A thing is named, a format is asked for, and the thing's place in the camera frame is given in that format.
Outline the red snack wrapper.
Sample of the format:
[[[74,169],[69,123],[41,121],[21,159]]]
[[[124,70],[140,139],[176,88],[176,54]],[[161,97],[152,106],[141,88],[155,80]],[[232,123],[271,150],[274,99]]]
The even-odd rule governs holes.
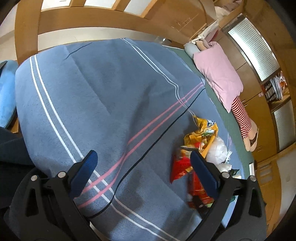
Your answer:
[[[173,183],[175,180],[188,175],[187,190],[189,194],[189,207],[192,209],[202,207],[210,208],[214,199],[207,194],[191,165],[191,152],[195,150],[197,149],[185,146],[181,146],[181,148],[177,150],[171,167],[170,182]]]

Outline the yellow snack wrapper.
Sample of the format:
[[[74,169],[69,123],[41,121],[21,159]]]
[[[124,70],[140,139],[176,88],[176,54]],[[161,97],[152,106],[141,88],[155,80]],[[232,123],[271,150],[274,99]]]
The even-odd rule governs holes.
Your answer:
[[[219,128],[215,121],[198,118],[197,116],[194,116],[194,122],[197,129],[184,136],[184,145],[198,149],[203,158],[205,158],[218,135]]]

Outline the white crumpled plastic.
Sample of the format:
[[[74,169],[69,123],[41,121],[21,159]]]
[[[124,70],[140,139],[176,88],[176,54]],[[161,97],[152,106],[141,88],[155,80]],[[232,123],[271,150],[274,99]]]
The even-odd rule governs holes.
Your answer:
[[[224,140],[217,136],[211,144],[205,159],[208,163],[214,164],[221,173],[230,172],[232,169],[229,162],[231,154],[232,151],[227,149]]]

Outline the white flat board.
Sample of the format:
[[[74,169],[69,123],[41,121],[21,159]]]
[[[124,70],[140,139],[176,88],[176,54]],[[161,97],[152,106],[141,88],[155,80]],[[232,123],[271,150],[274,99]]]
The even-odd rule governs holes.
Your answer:
[[[250,164],[249,164],[249,174],[250,174],[250,176],[255,176],[255,167],[254,167],[254,163],[250,163]]]

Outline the striped plush doll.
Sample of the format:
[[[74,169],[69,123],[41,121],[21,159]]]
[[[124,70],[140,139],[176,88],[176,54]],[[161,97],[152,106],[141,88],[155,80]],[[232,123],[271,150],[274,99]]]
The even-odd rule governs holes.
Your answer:
[[[257,146],[259,129],[256,123],[248,116],[238,96],[232,102],[231,111],[239,125],[246,151],[253,152]]]

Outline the pink pillow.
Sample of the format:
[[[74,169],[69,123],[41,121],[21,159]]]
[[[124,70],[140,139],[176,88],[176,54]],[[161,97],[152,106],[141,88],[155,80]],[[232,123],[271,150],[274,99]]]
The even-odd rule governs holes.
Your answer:
[[[243,92],[243,84],[219,43],[213,41],[209,46],[195,53],[193,60],[229,113],[234,99]]]

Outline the stacked books on shelf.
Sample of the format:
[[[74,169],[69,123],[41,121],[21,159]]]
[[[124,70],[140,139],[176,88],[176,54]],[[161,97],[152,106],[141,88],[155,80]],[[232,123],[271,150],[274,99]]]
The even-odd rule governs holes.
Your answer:
[[[280,71],[273,78],[262,85],[262,91],[267,102],[283,100],[284,91],[287,87],[286,79],[283,72]]]

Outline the blue cushion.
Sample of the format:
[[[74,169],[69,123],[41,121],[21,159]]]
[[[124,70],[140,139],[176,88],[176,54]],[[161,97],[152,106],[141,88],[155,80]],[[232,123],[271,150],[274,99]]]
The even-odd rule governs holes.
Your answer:
[[[1,63],[1,127],[7,128],[16,112],[15,76],[18,63],[6,60]]]

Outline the wooden wall cabinets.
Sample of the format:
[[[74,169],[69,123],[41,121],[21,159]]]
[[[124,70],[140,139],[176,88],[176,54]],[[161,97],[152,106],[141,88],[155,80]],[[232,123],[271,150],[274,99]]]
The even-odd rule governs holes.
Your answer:
[[[259,163],[277,153],[275,130],[269,106],[259,85],[257,74],[230,36],[220,30],[215,40],[222,47],[243,83],[240,99],[249,117],[259,128],[257,147],[252,152],[255,161]]]

